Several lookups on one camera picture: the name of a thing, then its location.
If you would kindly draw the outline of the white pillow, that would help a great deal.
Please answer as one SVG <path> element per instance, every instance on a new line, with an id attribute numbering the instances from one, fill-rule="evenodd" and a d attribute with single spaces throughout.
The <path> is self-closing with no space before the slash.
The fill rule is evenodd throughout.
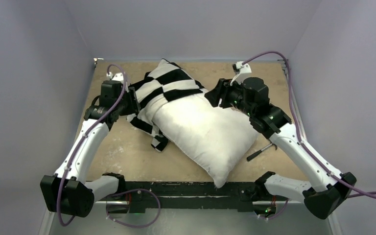
<path id="1" fill-rule="evenodd" d="M 248 116 L 231 108 L 212 107 L 204 94 L 166 102 L 154 99 L 137 115 L 202 167 L 216 188 L 252 147 L 259 134 Z"/>

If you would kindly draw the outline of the black white checkered pillowcase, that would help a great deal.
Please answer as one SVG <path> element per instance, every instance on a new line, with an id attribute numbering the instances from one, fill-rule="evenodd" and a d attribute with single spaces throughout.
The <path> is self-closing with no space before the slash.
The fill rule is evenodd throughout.
<path id="1" fill-rule="evenodd" d="M 126 119 L 135 128 L 150 135 L 153 138 L 151 146 L 159 152 L 165 149 L 169 140 L 153 122 L 154 114 L 171 101 L 207 91 L 179 65 L 166 59 L 162 59 L 153 71 L 147 72 L 143 80 L 129 87 L 136 91 L 140 111 L 128 115 Z"/>

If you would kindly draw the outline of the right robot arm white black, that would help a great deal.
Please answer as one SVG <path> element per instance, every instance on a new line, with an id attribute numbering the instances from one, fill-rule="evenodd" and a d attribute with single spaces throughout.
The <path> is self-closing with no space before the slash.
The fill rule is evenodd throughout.
<path id="1" fill-rule="evenodd" d="M 246 195 L 252 201 L 281 196 L 305 205 L 312 215 L 326 219 L 341 205 L 356 183 L 356 177 L 334 168 L 310 144 L 299 139 L 295 124 L 279 107 L 270 103 L 269 88 L 257 77 L 241 83 L 219 79 L 205 98 L 211 106 L 236 108 L 244 113 L 252 127 L 281 149 L 305 174 L 307 181 L 285 178 L 268 171 L 255 181 Z"/>

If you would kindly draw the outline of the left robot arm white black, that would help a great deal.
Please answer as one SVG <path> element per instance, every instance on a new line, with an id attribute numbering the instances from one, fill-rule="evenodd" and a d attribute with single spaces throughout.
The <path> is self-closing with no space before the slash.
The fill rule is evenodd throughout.
<path id="1" fill-rule="evenodd" d="M 120 116 L 140 110 L 136 92 L 125 81 L 105 80 L 84 114 L 79 135 L 69 154 L 52 174 L 43 176 L 40 188 L 47 209 L 59 215 L 86 217 L 95 202 L 106 196 L 121 200 L 126 195 L 124 176 L 107 173 L 88 182 L 87 173 L 104 138 Z"/>

